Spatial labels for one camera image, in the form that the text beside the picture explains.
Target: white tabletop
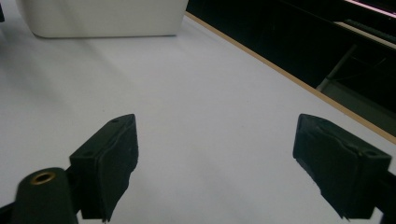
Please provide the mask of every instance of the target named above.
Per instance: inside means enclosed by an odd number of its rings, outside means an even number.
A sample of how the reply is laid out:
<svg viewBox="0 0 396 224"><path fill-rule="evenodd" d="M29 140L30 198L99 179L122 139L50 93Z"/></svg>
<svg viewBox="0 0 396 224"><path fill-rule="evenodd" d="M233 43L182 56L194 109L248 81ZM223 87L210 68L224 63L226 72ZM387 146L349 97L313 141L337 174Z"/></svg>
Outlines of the white tabletop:
<svg viewBox="0 0 396 224"><path fill-rule="evenodd" d="M301 113L396 156L394 144L189 18L177 36L43 39L14 1L2 6L0 205L26 175L67 168L92 134L130 113L140 158L114 224L348 223L292 157Z"/></svg>

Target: table edge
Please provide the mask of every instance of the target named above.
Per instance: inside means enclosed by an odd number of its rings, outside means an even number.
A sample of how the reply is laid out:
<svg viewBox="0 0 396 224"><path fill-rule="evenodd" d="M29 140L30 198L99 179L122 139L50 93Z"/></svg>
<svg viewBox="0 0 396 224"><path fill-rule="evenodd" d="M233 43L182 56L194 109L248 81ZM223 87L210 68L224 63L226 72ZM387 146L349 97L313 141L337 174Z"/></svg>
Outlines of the table edge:
<svg viewBox="0 0 396 224"><path fill-rule="evenodd" d="M396 144L396 136L393 136L392 134L387 133L386 131L384 131L381 128L379 128L376 125L374 125L372 122L368 121L367 119L364 119L363 117L359 116L355 112L353 112L353 111L347 109L346 107L344 107L343 105L340 105L339 103L335 102L332 98L330 98L330 97L326 96L325 94L321 93L320 91L317 91L316 89L310 87L309 85L307 85L306 83L304 83L300 79L298 79L297 77L294 77L292 74L290 74L287 71L283 70L282 68L278 67L274 63L271 63L270 61L268 61L267 59L263 58L258 53L256 53L253 50L245 47L241 43L237 42L236 40L230 38L226 34L224 34L221 31L219 31L218 29L214 28L213 26L207 24L206 22L204 22L201 19L197 18L196 16L192 15L190 12L186 11L185 15L188 18L192 19L193 21L197 22L198 24L204 26L207 30L211 31L215 35L220 36L221 38L223 38L224 40L230 42L231 44L233 44L234 46L236 46L239 49L243 50L247 54L251 55L252 57L256 58L257 60L261 61L262 63L265 63L266 65L270 66L271 68L276 70L278 73L280 73L284 77L288 78L289 80L291 80L292 82L296 83L300 87L302 87L305 90L309 91L310 93L314 94L315 96L317 96L322 101L326 102L328 105L331 105L332 107L334 107L337 110L341 111L342 113L346 114L350 118L356 120L361 125L363 125L366 128L372 130L373 132L375 132L378 135L380 135L381 137L387 139L391 143Z"/></svg>

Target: white plastic bin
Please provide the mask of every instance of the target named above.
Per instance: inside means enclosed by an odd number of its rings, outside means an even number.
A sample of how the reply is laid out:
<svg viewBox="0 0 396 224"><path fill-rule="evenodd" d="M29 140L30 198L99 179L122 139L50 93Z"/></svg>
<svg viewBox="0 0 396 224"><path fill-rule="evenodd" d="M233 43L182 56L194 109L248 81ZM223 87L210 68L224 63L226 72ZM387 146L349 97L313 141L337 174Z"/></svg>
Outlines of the white plastic bin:
<svg viewBox="0 0 396 224"><path fill-rule="evenodd" d="M175 35L188 0L17 0L43 37Z"/></svg>

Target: wooden edge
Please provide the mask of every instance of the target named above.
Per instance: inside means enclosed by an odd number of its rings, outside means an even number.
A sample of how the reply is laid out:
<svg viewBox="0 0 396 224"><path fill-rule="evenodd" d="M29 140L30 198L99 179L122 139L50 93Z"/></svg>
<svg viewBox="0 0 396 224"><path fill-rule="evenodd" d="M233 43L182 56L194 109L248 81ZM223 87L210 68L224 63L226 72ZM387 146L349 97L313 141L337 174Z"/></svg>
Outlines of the wooden edge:
<svg viewBox="0 0 396 224"><path fill-rule="evenodd" d="M253 50L245 47L244 45L240 44L239 42L237 42L234 39L230 38L229 36L225 35L221 31L217 30L213 26L207 24L206 22L204 22L204 21L200 20L199 18L195 17L194 15L190 14L190 12L186 11L185 15L187 17L189 17L190 19L192 19L193 21L196 21L200 25L204 26L209 31L213 32L214 34L220 36L221 38L227 40L228 42L230 42L231 44L233 44L236 47L240 48L244 52L246 52L249 55L253 56L257 60L261 61L262 63L265 63L268 66L270 66L271 68L276 70L278 73L280 73L283 76L285 76L286 78L290 79L291 81L293 81L297 85L303 87L307 91L309 91L312 94L316 95L322 101L326 102L327 104L329 104L329 105L333 106L334 108L338 109L339 111L343 112L344 114L346 114L350 118L356 120L358 123L362 124L363 126L367 127L368 129L372 130L373 132L379 134L380 136L382 136L383 138L387 139L391 143L396 144L396 136L393 136L390 133L385 132L384 130L382 130L379 127L375 126L370 121L362 118L361 116L359 116L358 114L356 114L356 113L352 112L351 110L347 109L343 105L340 105L339 103L335 102L332 98L330 98L330 97L326 96L325 94L321 93L320 91L317 91L316 89L310 87L309 85L307 85L306 83L304 83L300 79L298 79L297 77L294 77L293 75L291 75L290 73L286 72L282 68L278 67L274 63L271 63L270 61L266 60L265 58L263 58L258 53L256 53Z"/></svg>

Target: white table surface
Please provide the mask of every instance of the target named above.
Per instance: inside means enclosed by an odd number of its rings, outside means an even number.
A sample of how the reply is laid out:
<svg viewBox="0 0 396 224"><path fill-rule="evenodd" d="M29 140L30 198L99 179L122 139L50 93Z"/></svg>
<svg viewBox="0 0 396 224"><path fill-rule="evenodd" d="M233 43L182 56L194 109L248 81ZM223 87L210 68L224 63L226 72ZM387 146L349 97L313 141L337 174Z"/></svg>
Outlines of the white table surface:
<svg viewBox="0 0 396 224"><path fill-rule="evenodd" d="M2 6L1 205L26 175L67 168L92 134L130 113L140 159L114 224L348 223L292 157L301 113L396 156L394 144L189 18L177 36L43 39L13 0Z"/></svg>

